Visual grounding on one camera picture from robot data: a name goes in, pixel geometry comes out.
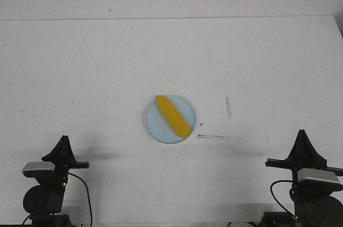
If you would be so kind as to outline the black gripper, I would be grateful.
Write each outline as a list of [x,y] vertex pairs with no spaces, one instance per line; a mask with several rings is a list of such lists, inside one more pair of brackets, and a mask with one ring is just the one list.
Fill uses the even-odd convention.
[[[305,149],[306,149],[306,158],[310,164],[305,163],[295,163],[291,162],[291,160],[299,160],[302,158],[302,141],[304,135],[304,142],[305,142]],[[303,168],[308,169],[316,169],[316,170],[324,170],[330,171],[336,174],[338,177],[342,177],[342,168],[337,167],[328,167],[327,160],[322,157],[313,147],[312,143],[310,142],[308,135],[306,134],[305,130],[300,129],[297,137],[295,139],[294,145],[285,160],[279,159],[272,159],[268,158],[265,162],[267,167],[275,167],[280,169],[287,169],[291,171],[300,170]]]
[[68,135],[62,135],[56,146],[50,153],[42,157],[43,162],[61,162],[65,157],[68,163],[59,163],[55,165],[55,174],[61,184],[68,183],[68,174],[73,169],[88,169],[89,162],[78,162],[73,154]]

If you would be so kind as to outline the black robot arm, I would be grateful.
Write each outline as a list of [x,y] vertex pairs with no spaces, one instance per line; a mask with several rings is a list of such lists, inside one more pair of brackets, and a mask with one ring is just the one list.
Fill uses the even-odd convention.
[[30,188],[23,198],[23,208],[29,214],[31,226],[73,226],[69,215],[62,214],[62,205],[69,176],[80,180],[86,189],[90,211],[90,226],[93,212],[90,192],[86,182],[73,169],[87,169],[89,162],[77,161],[67,135],[63,135],[50,153],[39,162],[29,162],[22,169],[27,178],[34,178],[38,184]]
[[259,226],[342,226],[342,202],[332,196],[342,191],[342,169],[329,167],[311,144],[305,130],[299,130],[286,159],[267,159],[265,165],[292,173],[289,196],[294,212],[265,212]]

